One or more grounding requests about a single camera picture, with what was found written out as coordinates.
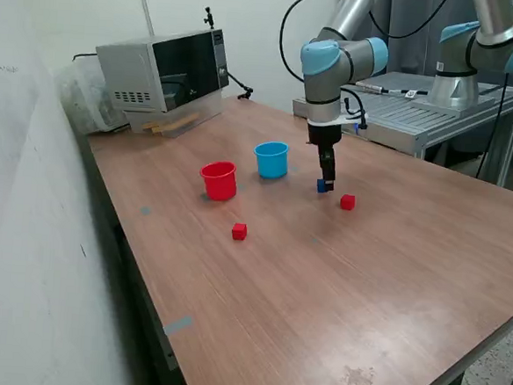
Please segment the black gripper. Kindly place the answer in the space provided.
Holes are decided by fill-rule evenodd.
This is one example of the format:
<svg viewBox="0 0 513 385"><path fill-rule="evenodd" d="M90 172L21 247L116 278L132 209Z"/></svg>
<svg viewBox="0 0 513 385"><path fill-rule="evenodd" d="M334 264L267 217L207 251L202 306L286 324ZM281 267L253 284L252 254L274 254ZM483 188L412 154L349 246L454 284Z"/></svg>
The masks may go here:
<svg viewBox="0 0 513 385"><path fill-rule="evenodd" d="M330 192L334 189L336 168L333 146L342 139L340 125L327 125L317 127L308 125L308 141L317 146L319 150L319 165L322 170L324 190Z"/></svg>

